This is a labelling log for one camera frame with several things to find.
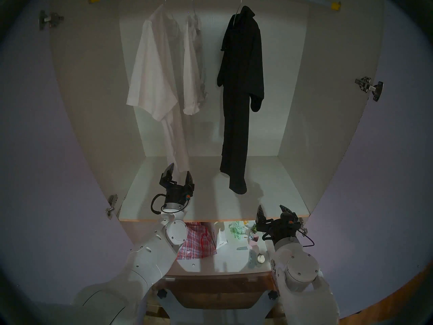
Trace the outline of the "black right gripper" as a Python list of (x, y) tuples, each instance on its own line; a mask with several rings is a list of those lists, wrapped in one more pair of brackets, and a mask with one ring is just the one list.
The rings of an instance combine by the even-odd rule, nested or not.
[(264, 215), (262, 205), (258, 206), (256, 215), (257, 231), (263, 232), (263, 241), (280, 241), (287, 237), (295, 237), (296, 231), (301, 228), (301, 222), (297, 220), (297, 215), (289, 208), (279, 205), (281, 215), (279, 219), (267, 219)]

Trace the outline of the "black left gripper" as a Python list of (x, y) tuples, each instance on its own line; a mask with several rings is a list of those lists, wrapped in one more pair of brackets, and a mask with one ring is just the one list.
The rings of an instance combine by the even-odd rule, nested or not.
[(174, 167), (175, 164), (170, 163), (160, 177), (160, 185), (166, 189), (164, 207), (167, 207), (168, 203), (185, 206), (193, 197), (195, 185), (190, 171), (187, 171), (185, 185), (181, 186), (173, 181)]

